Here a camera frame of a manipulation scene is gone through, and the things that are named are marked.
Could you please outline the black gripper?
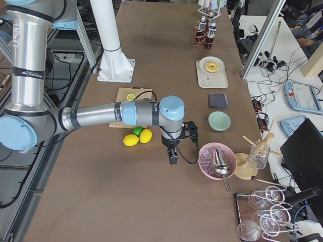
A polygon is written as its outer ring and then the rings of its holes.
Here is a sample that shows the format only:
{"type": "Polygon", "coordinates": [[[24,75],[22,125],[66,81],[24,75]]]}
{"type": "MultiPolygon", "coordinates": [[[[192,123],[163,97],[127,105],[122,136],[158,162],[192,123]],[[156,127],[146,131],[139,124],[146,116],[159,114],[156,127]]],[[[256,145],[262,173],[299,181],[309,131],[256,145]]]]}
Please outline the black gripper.
{"type": "Polygon", "coordinates": [[[198,127],[193,121],[182,122],[179,128],[175,131],[167,130],[164,126],[161,129],[161,142],[168,148],[169,164],[175,165],[178,163],[178,155],[176,146],[180,141],[191,139],[198,147],[198,127]]]}

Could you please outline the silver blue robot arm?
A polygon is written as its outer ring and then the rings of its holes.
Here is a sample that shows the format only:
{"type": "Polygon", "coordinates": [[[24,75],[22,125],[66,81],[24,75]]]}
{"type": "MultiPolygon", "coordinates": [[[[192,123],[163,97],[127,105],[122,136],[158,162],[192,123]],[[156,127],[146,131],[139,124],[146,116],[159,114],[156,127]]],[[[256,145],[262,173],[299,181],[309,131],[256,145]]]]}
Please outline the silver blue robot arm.
{"type": "Polygon", "coordinates": [[[1,117],[1,143],[25,150],[63,132],[86,126],[123,122],[161,128],[170,164],[181,154],[178,144],[189,137],[198,143],[197,127],[185,122],[182,99],[169,95],[161,101],[116,102],[88,108],[47,108],[43,104],[47,31],[77,28],[76,1],[7,1],[13,20],[11,102],[1,117]]]}

